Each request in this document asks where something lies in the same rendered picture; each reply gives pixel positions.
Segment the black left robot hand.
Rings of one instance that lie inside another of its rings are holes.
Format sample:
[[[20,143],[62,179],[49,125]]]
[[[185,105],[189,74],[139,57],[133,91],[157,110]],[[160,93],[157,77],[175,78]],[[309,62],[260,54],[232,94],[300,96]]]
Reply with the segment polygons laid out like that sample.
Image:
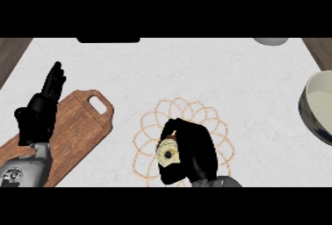
[[[15,110],[20,129],[20,146],[49,142],[57,124],[58,104],[62,87],[67,82],[61,62],[55,62],[46,82],[27,107]]]

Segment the cream and grey bowl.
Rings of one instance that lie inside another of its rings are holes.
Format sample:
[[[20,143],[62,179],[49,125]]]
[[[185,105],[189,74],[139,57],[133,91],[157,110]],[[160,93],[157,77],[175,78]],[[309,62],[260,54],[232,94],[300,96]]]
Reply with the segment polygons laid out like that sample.
[[[299,100],[299,112],[312,134],[332,146],[332,70],[312,75]]]

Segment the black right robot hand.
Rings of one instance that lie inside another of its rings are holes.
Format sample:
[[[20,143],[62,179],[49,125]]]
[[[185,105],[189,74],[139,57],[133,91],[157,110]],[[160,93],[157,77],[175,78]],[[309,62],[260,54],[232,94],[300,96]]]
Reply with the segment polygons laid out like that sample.
[[[178,139],[180,163],[172,163],[167,167],[158,165],[163,183],[172,185],[185,178],[191,183],[216,180],[219,158],[209,129],[182,119],[170,119],[164,126],[161,140],[172,134]]]

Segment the cream frosted cupcake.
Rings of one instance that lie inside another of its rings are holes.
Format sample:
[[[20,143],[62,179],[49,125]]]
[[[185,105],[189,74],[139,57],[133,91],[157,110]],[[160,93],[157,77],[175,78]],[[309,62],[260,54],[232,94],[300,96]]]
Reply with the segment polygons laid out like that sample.
[[[173,132],[157,146],[157,159],[164,168],[173,163],[180,163],[176,133]]]

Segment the black flat appliance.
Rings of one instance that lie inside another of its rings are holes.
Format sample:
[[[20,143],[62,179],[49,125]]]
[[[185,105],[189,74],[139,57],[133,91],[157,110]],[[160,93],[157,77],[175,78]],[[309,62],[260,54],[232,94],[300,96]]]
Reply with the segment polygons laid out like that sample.
[[[98,43],[102,43],[102,44],[105,44],[105,43],[138,43],[139,41],[141,41],[141,38],[136,38],[136,37],[133,37],[133,38],[124,38],[124,37],[116,37],[116,38],[93,38],[93,37],[90,37],[90,38],[77,38],[77,40],[79,40],[79,42],[80,43],[95,43],[95,44],[98,44]]]

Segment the brown wooden cutting board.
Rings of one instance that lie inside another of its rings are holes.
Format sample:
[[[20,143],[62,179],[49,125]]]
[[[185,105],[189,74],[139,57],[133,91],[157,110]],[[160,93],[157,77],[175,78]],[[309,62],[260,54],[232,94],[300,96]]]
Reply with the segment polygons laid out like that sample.
[[[99,91],[74,91],[59,102],[51,139],[52,167],[46,187],[55,186],[113,131],[114,108]],[[0,147],[0,167],[18,156],[36,155],[18,146],[17,135]]]

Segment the pale grey round object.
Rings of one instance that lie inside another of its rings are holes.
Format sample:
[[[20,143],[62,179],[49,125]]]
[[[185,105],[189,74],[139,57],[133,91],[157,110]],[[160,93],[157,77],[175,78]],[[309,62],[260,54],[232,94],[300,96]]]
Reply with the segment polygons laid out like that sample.
[[[256,38],[254,39],[259,43],[266,46],[282,46],[282,44],[288,41],[288,38]]]

